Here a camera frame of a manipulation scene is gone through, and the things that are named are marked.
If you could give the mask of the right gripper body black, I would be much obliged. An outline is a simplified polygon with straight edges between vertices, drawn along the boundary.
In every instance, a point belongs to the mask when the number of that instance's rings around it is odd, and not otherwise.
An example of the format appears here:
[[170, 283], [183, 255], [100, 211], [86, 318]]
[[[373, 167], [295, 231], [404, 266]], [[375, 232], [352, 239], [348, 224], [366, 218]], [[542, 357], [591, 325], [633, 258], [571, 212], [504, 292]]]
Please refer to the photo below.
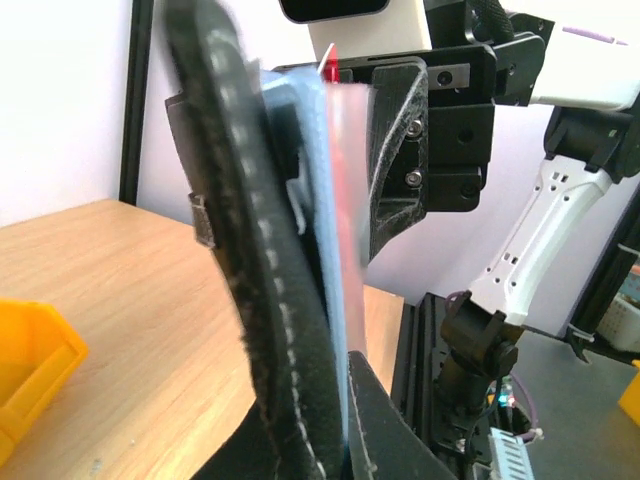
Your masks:
[[427, 104], [409, 122], [384, 180], [379, 209], [468, 212], [479, 204], [491, 158], [498, 105], [525, 106], [544, 62], [554, 23], [510, 14], [512, 40], [495, 44], [475, 14], [430, 14], [430, 50], [341, 59], [343, 83], [374, 87], [381, 105], [374, 124], [392, 123], [391, 101], [419, 66], [428, 71]]

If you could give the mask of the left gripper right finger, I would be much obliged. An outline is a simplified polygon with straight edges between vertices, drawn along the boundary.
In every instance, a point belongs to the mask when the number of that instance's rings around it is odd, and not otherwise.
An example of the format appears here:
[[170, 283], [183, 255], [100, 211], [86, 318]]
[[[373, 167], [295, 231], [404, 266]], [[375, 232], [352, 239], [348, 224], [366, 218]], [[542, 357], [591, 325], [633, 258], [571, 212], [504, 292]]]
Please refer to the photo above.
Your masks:
[[454, 475], [405, 423], [371, 365], [349, 353], [346, 479], [444, 480]]

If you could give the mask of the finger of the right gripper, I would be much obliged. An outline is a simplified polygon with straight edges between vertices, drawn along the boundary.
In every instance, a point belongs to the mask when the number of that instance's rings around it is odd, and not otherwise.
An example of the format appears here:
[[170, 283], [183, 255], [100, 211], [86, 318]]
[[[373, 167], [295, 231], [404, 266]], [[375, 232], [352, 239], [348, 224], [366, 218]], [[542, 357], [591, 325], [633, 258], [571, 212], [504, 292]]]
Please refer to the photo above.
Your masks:
[[428, 157], [428, 72], [423, 62], [400, 62], [373, 69], [371, 85], [375, 96], [369, 134], [369, 258], [374, 259], [393, 238], [408, 230], [426, 216], [426, 188], [420, 181], [417, 194], [383, 195], [392, 168], [400, 167], [400, 150], [409, 128], [422, 122], [417, 152], [409, 157], [409, 165], [399, 168], [399, 180], [413, 171], [422, 172]]

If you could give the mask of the red VIP card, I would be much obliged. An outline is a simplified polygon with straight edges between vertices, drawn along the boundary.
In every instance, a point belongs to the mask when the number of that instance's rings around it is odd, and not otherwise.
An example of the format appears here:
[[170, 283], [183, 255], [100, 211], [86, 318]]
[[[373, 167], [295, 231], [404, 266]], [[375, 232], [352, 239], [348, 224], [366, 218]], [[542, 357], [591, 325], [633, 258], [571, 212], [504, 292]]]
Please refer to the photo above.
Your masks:
[[369, 254], [368, 128], [370, 91], [345, 83], [335, 46], [327, 48], [318, 71], [326, 86], [330, 158], [341, 262], [360, 273]]

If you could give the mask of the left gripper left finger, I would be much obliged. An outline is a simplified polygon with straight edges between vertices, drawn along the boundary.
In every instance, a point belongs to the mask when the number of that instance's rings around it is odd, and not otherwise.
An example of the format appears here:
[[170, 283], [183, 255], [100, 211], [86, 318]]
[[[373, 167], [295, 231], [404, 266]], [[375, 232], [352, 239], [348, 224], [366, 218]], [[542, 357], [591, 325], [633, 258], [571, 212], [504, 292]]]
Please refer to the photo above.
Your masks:
[[193, 480], [269, 480], [276, 455], [253, 404], [228, 440], [192, 476]]

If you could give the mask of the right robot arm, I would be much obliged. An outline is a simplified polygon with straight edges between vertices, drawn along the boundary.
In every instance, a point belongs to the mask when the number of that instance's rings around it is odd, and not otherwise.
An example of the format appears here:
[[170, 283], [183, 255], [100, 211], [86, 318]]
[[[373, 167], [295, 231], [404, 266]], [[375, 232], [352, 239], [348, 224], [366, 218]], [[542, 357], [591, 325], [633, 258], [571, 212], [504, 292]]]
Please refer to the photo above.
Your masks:
[[[388, 172], [412, 124], [420, 123], [418, 157], [487, 151], [495, 99], [532, 85], [546, 43], [516, 32], [497, 1], [285, 1], [284, 15], [308, 26], [313, 44], [335, 44], [354, 79], [378, 89], [373, 113], [369, 251], [422, 219], [427, 199], [384, 199]], [[457, 299], [442, 327], [450, 354], [436, 389], [448, 406], [477, 409], [489, 383], [507, 375], [539, 283], [585, 213], [629, 173], [630, 107], [637, 87], [614, 105], [571, 91], [554, 99], [547, 156], [534, 191], [502, 250]]]

